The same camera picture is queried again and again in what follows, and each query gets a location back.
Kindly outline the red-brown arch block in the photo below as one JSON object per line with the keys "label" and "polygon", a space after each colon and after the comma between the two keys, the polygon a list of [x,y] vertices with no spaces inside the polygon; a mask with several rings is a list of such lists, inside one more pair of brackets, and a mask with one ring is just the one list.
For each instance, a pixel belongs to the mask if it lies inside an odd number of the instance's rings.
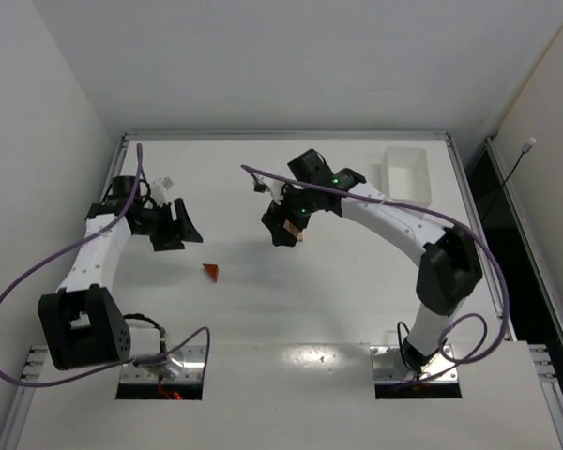
{"label": "red-brown arch block", "polygon": [[303,231],[296,227],[289,220],[286,220],[283,224],[283,228],[288,231],[298,242],[304,240]]}

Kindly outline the red-brown triangle block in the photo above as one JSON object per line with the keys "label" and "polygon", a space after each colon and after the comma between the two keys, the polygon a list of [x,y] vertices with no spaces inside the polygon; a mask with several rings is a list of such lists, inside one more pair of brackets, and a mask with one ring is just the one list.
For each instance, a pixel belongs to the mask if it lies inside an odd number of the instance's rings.
{"label": "red-brown triangle block", "polygon": [[219,280],[220,268],[217,264],[214,263],[204,263],[203,268],[210,279],[217,283]]}

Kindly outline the white plastic box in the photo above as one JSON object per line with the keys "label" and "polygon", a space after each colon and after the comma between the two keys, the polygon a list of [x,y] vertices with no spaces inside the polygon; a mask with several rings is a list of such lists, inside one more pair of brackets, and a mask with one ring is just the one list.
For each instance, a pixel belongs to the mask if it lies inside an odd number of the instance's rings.
{"label": "white plastic box", "polygon": [[389,146],[379,170],[380,191],[392,200],[429,207],[432,188],[426,151],[418,147]]}

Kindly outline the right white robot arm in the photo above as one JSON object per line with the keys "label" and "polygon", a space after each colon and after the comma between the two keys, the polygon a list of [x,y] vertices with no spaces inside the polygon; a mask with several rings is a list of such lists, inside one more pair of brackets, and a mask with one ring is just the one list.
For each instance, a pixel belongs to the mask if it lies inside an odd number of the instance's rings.
{"label": "right white robot arm", "polygon": [[419,372],[441,348],[442,333],[479,283],[482,271],[476,246],[466,232],[442,227],[424,217],[385,204],[383,194],[365,176],[344,168],[333,172],[310,149],[288,167],[296,181],[256,174],[253,188],[271,202],[262,216],[276,247],[292,247],[313,213],[331,212],[377,234],[418,268],[420,301],[413,327],[400,344],[396,368]]}

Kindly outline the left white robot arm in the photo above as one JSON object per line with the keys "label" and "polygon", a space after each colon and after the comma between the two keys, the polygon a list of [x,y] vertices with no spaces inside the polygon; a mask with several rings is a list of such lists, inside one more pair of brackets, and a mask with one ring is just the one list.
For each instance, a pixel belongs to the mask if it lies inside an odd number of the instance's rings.
{"label": "left white robot arm", "polygon": [[129,175],[113,178],[85,217],[86,241],[57,291],[38,301],[38,316],[53,364],[59,370],[120,362],[130,355],[129,326],[111,289],[123,249],[133,235],[149,238],[157,252],[181,250],[203,238],[173,182],[147,184]]}

